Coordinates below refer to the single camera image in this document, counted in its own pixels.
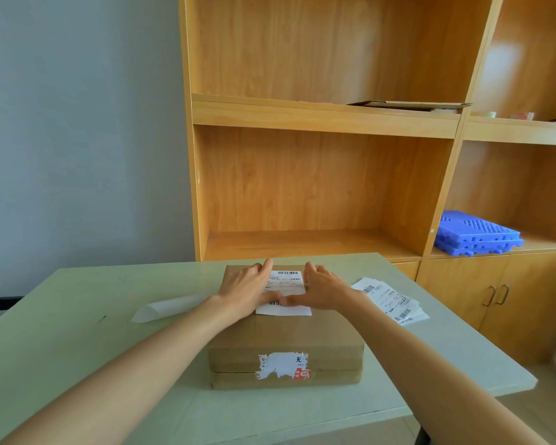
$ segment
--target forearm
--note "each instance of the forearm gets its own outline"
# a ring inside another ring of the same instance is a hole
[[[340,311],[437,444],[546,443],[368,297],[351,292]]]
[[[4,444],[120,443],[198,352],[234,321],[211,298],[127,350],[43,408]]]

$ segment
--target hand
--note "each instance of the hand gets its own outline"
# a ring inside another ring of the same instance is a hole
[[[278,292],[262,293],[273,265],[274,261],[266,259],[263,265],[256,263],[239,272],[225,274],[218,296],[234,310],[235,321],[248,316],[258,306],[278,299]]]
[[[341,278],[327,271],[323,265],[316,269],[312,262],[305,264],[303,279],[309,287],[307,292],[287,297],[281,294],[279,300],[282,306],[309,306],[315,309],[341,311],[350,296],[356,295],[355,292],[364,294],[362,291],[354,290]]]

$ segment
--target cabinet handle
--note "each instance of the cabinet handle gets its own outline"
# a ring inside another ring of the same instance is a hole
[[[499,306],[502,306],[506,302],[506,299],[509,297],[509,291],[511,290],[511,286],[508,284],[503,284],[501,287],[506,287],[506,292],[504,293],[502,301],[500,303],[498,301],[496,302]]]
[[[492,287],[492,296],[488,300],[488,303],[482,303],[486,307],[488,307],[492,304],[492,300],[495,298],[495,295],[496,295],[496,286],[490,285],[490,287]]]

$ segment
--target white paper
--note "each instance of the white paper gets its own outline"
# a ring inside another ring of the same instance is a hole
[[[295,376],[297,368],[307,368],[307,353],[270,353],[259,355],[258,379],[266,379],[270,374],[276,373],[279,377]]]
[[[304,294],[303,274],[289,270],[272,270],[264,292],[272,291],[279,291],[285,297]],[[281,306],[278,301],[273,301],[259,306],[255,313],[267,316],[310,316],[311,308],[307,306]]]
[[[166,299],[157,301],[156,303],[150,303],[138,309],[132,321],[134,323],[145,323],[147,321],[181,314],[182,312],[187,312],[198,306],[207,298],[207,295],[188,295],[177,299]]]
[[[362,278],[353,284],[352,288],[365,292],[373,303],[400,324],[410,324],[430,318],[423,312],[418,301],[395,291],[382,281]]]

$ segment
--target red sticker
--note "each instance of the red sticker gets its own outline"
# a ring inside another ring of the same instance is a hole
[[[311,377],[311,370],[307,370],[306,368],[297,368],[297,371],[295,372],[295,375],[292,377],[292,379],[307,379]]]

